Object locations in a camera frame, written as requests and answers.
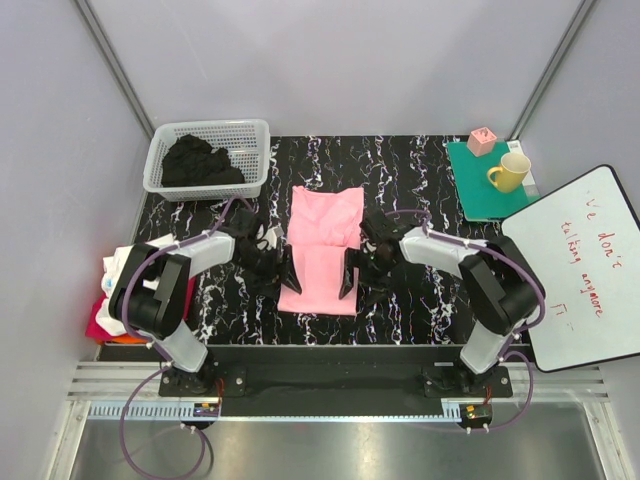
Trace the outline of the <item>pink t shirt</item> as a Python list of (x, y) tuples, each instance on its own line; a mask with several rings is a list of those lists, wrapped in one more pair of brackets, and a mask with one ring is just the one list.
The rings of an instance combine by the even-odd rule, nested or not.
[(344, 254), (360, 248), (360, 223), (364, 212), (364, 189), (321, 193), (295, 186), (291, 217), (286, 232), (292, 247), (300, 294), (281, 290), (278, 310), (288, 313), (354, 316), (357, 293), (340, 295)]

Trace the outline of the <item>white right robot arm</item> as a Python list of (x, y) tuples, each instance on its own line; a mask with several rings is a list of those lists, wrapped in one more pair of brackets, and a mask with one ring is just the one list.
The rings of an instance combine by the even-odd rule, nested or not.
[(365, 243), (346, 249), (339, 296), (358, 285), (369, 290), (368, 303), (386, 297), (391, 273), (402, 263), (419, 264), (460, 279), (476, 322), (450, 367), (425, 376), (425, 386), (440, 394), (487, 395), (500, 378), (499, 364), (510, 344), (545, 315), (545, 290), (533, 269), (507, 236), (471, 240), (437, 232), (426, 223), (402, 224), (377, 210), (360, 224)]

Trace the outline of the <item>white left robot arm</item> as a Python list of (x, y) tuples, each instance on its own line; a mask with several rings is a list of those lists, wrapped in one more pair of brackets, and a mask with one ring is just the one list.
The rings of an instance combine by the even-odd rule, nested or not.
[(166, 247), (138, 243), (114, 287), (109, 315), (126, 333), (156, 349), (165, 360), (161, 393), (209, 396), (223, 389), (216, 360), (186, 323), (190, 282), (220, 265), (244, 270), (248, 286), (262, 296), (287, 287), (302, 293), (293, 252), (252, 211), (242, 209), (227, 224), (217, 223), (191, 239)]

